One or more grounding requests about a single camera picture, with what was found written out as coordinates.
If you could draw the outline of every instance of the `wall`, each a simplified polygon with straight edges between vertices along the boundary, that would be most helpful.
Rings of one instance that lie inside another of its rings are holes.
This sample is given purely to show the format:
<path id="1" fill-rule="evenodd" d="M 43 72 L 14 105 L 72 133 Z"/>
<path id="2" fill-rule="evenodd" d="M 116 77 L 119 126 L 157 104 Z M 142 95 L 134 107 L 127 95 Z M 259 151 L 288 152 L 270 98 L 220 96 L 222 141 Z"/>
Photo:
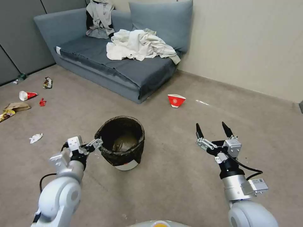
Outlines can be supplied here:
<path id="1" fill-rule="evenodd" d="M 112 1 L 129 11 L 127 1 Z M 302 24 L 303 0 L 194 0 L 190 49 L 179 69 L 299 103 Z"/>
<path id="2" fill-rule="evenodd" d="M 15 0 L 0 3 L 0 85 L 20 73 L 31 74 L 55 63 L 33 18 L 83 8 L 85 0 Z"/>

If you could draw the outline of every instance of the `beige wall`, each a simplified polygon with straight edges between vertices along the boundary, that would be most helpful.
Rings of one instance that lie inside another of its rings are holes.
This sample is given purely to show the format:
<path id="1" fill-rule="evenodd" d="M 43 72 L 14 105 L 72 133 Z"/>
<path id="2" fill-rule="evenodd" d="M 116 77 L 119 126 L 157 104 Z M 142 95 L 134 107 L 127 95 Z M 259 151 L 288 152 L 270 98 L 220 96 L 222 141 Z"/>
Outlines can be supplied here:
<path id="1" fill-rule="evenodd" d="M 129 11 L 128 1 L 112 1 Z M 179 69 L 301 102 L 303 0 L 194 0 L 190 49 Z"/>

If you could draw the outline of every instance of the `white tissue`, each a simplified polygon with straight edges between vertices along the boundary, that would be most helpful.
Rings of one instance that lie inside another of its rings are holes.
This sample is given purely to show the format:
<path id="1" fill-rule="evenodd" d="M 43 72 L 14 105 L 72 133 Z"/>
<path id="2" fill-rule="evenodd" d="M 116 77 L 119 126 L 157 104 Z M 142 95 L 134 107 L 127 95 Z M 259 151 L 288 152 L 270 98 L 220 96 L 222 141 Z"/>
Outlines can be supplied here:
<path id="1" fill-rule="evenodd" d="M 43 136 L 43 133 L 40 133 L 40 134 L 35 134 L 32 136 L 32 138 L 30 138 L 30 144 L 34 143 L 34 142 L 37 142 L 39 139 L 41 139 Z"/>

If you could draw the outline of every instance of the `trash can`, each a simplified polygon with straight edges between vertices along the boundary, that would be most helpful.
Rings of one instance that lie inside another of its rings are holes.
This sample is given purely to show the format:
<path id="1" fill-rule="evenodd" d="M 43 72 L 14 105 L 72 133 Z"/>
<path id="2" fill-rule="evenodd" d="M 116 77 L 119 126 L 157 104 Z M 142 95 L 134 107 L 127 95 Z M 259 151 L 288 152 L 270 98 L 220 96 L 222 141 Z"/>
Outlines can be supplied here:
<path id="1" fill-rule="evenodd" d="M 145 133 L 135 118 L 119 116 L 109 119 L 96 132 L 102 138 L 102 156 L 119 170 L 131 170 L 141 162 Z"/>

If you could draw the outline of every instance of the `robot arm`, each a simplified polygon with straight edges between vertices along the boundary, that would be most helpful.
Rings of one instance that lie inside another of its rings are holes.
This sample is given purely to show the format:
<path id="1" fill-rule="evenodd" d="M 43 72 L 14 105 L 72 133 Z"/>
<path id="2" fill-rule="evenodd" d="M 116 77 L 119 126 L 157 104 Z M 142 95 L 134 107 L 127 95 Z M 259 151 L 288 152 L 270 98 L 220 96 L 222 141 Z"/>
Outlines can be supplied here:
<path id="1" fill-rule="evenodd" d="M 228 137 L 227 140 L 210 142 L 204 138 L 197 123 L 196 143 L 215 157 L 215 161 L 221 169 L 220 178 L 224 184 L 225 198 L 230 206 L 229 225 L 231 227 L 278 227 L 276 219 L 268 210 L 262 205 L 250 201 L 251 198 L 268 190 L 262 178 L 250 180 L 263 172 L 237 161 L 242 144 L 224 122 L 222 122 L 222 126 Z M 257 173 L 245 178 L 245 173 L 239 168 L 239 165 Z"/>
<path id="2" fill-rule="evenodd" d="M 51 181 L 41 192 L 38 211 L 32 227 L 68 227 L 80 198 L 80 184 L 86 159 L 89 153 L 101 147 L 102 139 L 95 139 L 83 145 L 80 136 L 67 140 L 68 150 L 54 155 L 50 162 L 55 166 L 56 179 Z"/>

